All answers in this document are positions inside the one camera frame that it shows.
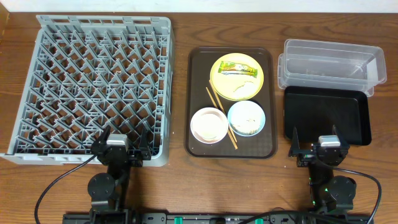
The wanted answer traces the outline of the green snack wrapper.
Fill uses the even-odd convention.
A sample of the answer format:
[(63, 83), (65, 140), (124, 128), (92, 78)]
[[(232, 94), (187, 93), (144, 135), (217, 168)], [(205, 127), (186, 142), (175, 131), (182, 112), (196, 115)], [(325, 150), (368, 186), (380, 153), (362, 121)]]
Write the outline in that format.
[(219, 73), (223, 75), (249, 75), (251, 77), (257, 77), (257, 69), (250, 67), (249, 65), (235, 62), (222, 61), (220, 63)]

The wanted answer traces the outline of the white tissue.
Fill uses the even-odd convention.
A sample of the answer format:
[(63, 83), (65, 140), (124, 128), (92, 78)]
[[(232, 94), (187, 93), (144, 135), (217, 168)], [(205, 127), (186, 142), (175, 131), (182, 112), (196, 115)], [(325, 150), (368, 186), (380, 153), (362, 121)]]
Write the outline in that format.
[(241, 86), (233, 91), (236, 99), (248, 98), (256, 92), (256, 84), (253, 82), (244, 82)]

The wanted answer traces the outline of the food scraps rice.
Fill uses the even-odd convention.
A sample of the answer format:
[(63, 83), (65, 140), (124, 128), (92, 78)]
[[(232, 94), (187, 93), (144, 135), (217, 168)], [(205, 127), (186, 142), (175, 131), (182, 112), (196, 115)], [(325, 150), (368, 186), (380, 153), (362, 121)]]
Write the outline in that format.
[(262, 121), (257, 114), (238, 111), (231, 115), (231, 125), (238, 134), (249, 136), (259, 130), (262, 126)]

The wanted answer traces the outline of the light blue bowl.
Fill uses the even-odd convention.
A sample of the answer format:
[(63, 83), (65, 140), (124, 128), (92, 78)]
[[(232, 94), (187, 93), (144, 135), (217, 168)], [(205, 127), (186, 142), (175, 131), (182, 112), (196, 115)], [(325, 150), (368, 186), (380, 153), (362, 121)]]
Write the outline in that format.
[(234, 133), (242, 137), (258, 134), (266, 123), (264, 110), (253, 101), (239, 101), (228, 110), (227, 119)]

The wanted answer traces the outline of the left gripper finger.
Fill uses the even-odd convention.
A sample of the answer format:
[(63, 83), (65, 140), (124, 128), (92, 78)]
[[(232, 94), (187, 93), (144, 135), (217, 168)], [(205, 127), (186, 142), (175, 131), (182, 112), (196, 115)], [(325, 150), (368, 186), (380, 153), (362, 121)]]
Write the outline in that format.
[(98, 144), (99, 145), (106, 145), (106, 141), (110, 135), (110, 130), (111, 127), (107, 126), (106, 128), (104, 128), (103, 132), (101, 133), (101, 135), (98, 137)]
[(143, 127), (142, 133), (140, 136), (140, 142), (139, 142), (139, 150), (141, 152), (148, 152), (148, 142), (147, 142), (147, 130), (146, 127)]

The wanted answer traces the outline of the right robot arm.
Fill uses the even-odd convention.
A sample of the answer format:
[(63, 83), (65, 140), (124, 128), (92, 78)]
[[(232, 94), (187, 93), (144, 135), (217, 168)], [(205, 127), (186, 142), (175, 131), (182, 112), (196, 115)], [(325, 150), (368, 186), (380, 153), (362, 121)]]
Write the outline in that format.
[(320, 136), (310, 149), (301, 149), (298, 132), (294, 128), (288, 156), (297, 159), (297, 167), (308, 168), (315, 211), (325, 215), (345, 215), (353, 209), (356, 182), (352, 178), (333, 173), (333, 169), (345, 159), (350, 145), (335, 126), (332, 133)]

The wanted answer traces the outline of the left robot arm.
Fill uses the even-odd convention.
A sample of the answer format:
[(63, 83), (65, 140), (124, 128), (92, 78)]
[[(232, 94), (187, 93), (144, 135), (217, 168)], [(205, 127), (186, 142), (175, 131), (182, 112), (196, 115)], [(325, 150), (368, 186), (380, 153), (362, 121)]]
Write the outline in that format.
[(107, 127), (93, 142), (91, 152), (106, 172), (94, 175), (88, 182), (91, 197), (90, 223), (137, 223), (134, 210), (125, 208), (130, 173), (133, 167), (142, 167), (151, 160), (152, 151), (147, 140), (147, 130), (142, 129), (139, 151), (128, 153), (130, 140), (125, 134), (112, 134)]

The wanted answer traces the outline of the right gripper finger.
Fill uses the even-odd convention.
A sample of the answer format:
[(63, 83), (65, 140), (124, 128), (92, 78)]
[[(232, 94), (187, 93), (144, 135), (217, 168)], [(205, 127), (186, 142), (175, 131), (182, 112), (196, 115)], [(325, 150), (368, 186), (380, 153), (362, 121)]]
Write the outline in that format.
[(342, 143), (343, 143), (343, 137), (342, 137), (340, 131), (338, 130), (338, 128), (336, 127), (336, 125), (333, 125), (333, 127), (332, 127), (332, 133), (336, 136), (336, 138), (338, 139), (340, 145), (342, 145)]
[(292, 134), (292, 144), (289, 149), (288, 156), (289, 157), (296, 157), (300, 152), (300, 145), (299, 145), (299, 139), (298, 139), (298, 134), (297, 134), (297, 128), (294, 126), (293, 128), (293, 134)]

